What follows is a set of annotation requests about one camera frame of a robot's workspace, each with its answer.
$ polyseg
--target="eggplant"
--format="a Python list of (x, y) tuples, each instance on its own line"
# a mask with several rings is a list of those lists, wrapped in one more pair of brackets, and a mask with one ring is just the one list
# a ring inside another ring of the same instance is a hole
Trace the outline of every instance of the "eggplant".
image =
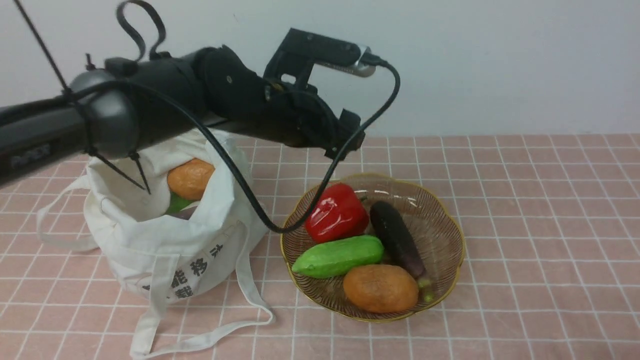
[(369, 220), (391, 260), (411, 274), (423, 291), (424, 300), (432, 302), (435, 294), (431, 279), (400, 212), (386, 201), (376, 201), (369, 210)]

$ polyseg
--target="woven basket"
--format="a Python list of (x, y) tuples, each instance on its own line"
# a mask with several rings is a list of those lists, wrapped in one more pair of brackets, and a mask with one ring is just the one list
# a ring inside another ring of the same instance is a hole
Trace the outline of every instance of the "woven basket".
[[(365, 322), (391, 322), (427, 310), (443, 301), (458, 282), (460, 267), (465, 258), (465, 239), (460, 227), (449, 216), (442, 203), (419, 185), (394, 180), (378, 174), (358, 174), (335, 182), (350, 185), (358, 197), (365, 197), (367, 210), (377, 200), (393, 204), (402, 214), (422, 256), (424, 266), (433, 281), (436, 300), (427, 304), (423, 300), (402, 313), (374, 314), (361, 310), (347, 300), (342, 288), (344, 277), (313, 279), (291, 271), (293, 263), (316, 243), (304, 227), (280, 237), (280, 249), (287, 263), (289, 275), (296, 287), (316, 304), (355, 320)], [(285, 226), (295, 223), (313, 200), (318, 186), (309, 190), (298, 202)], [(373, 234), (371, 226), (367, 230)], [(382, 263), (391, 263), (385, 256)]]

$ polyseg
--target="green cucumber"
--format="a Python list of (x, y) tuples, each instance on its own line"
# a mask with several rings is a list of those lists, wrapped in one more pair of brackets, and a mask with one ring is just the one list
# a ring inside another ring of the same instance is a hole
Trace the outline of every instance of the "green cucumber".
[(329, 241), (305, 251), (291, 271), (315, 279), (340, 276), (356, 266), (379, 263), (384, 251), (380, 239), (371, 235)]
[(191, 205), (193, 201), (179, 197), (176, 193), (171, 192), (171, 199), (169, 200), (169, 208), (164, 212), (165, 214), (174, 214), (178, 211)]

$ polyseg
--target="white tote bag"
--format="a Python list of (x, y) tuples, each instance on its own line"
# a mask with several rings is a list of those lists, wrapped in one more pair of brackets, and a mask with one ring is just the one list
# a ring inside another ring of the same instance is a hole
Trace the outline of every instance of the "white tote bag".
[[(227, 150), (249, 184), (250, 169), (233, 138), (214, 136)], [(198, 158), (215, 167), (204, 196), (189, 220), (164, 215), (170, 201), (169, 170)], [(87, 174), (75, 180), (60, 196), (37, 214), (41, 240), (74, 251), (99, 247), (124, 290), (144, 296), (147, 312), (136, 327), (131, 344), (133, 359), (149, 359), (174, 352), (192, 352), (214, 346), (241, 327), (267, 325), (273, 313), (260, 297), (253, 281), (249, 253), (266, 234), (266, 226), (251, 208), (229, 168), (213, 146), (198, 132), (190, 131), (140, 152), (140, 162), (151, 195), (131, 184), (98, 159)], [(114, 164), (142, 183), (132, 160)], [(74, 189), (87, 189), (84, 217), (91, 236), (67, 241), (42, 233), (42, 220), (51, 207)], [(268, 314), (263, 322), (243, 321), (218, 327), (151, 352), (167, 305), (205, 293), (236, 270), (238, 285), (247, 302)]]

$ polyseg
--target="robotic arm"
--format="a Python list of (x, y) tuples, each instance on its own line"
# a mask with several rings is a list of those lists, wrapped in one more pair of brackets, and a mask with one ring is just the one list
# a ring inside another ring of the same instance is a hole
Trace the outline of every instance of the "robotic arm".
[[(0, 186), (83, 152), (107, 164), (119, 158), (136, 161), (139, 150), (196, 127), (234, 173), (261, 220), (270, 230), (286, 233), (310, 215), (338, 162), (360, 148), (365, 128), (391, 105), (399, 90), (397, 71), (368, 47), (298, 29), (288, 32), (263, 76), (247, 69), (227, 46), (174, 58), (156, 51), (166, 37), (164, 25), (153, 7), (140, 0), (124, 1), (116, 11), (120, 25), (140, 49), (138, 59), (110, 58), (98, 69), (87, 55), (86, 72), (67, 86), (19, 0), (15, 2), (54, 67), (63, 94), (0, 111)], [(146, 45), (124, 17), (129, 3), (144, 8), (158, 29), (149, 61), (140, 61)], [(361, 77), (384, 66), (394, 73), (396, 87), (387, 103), (361, 125), (360, 117), (348, 110), (336, 117), (308, 84), (315, 64)], [(285, 74), (295, 82), (283, 81)], [(333, 163), (296, 224), (282, 229), (269, 220), (209, 127), (288, 147), (325, 150)]]

